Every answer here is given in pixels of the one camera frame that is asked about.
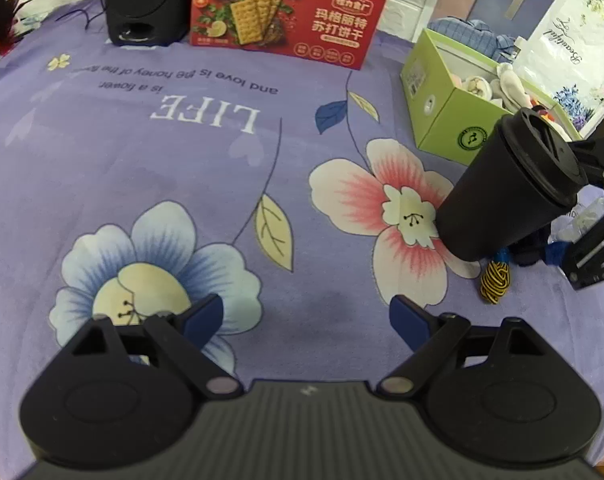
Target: yellow leaf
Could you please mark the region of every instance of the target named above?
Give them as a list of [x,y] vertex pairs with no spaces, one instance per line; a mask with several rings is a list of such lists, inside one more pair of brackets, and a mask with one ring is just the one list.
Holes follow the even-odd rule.
[[355,92],[349,92],[349,95],[353,98],[355,103],[362,108],[367,114],[373,117],[378,123],[380,122],[380,116],[378,115],[378,111],[369,103],[364,97],[361,95],[357,95]]
[[255,234],[260,246],[276,264],[293,272],[293,234],[284,211],[263,194],[255,211]]

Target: soda cracker box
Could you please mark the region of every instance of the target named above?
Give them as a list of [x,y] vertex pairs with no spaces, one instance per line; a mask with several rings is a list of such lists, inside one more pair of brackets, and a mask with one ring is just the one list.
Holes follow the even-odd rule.
[[193,45],[360,68],[385,0],[192,0]]

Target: plaid cloth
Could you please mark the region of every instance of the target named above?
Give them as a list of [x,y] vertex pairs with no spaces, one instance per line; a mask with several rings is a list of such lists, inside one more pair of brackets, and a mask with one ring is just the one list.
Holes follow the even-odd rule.
[[512,62],[502,54],[515,54],[515,38],[504,34],[493,34],[482,20],[466,22],[453,17],[441,18],[429,23],[429,28],[499,63]]

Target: pink flower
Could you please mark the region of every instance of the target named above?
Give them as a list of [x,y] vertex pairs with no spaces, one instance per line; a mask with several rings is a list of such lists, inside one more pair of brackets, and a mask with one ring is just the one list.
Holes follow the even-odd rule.
[[420,306],[438,304],[447,291],[447,266],[458,276],[475,278],[477,262],[464,262],[444,246],[435,229],[435,211],[453,184],[394,139],[367,145],[373,174],[335,158],[309,177],[313,204],[340,230],[378,237],[373,273],[382,298],[396,294]]

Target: logo sticker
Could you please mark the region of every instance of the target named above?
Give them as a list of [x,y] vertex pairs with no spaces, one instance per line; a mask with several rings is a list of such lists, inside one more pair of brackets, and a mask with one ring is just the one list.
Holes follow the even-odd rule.
[[419,61],[416,61],[411,66],[404,79],[405,88],[409,91],[411,98],[414,98],[420,91],[420,87],[423,85],[425,79],[426,72],[424,67]]
[[354,16],[370,16],[373,13],[371,0],[332,0],[331,6]]
[[458,137],[458,145],[463,150],[472,152],[480,148],[486,140],[486,130],[480,126],[471,126],[463,130]]

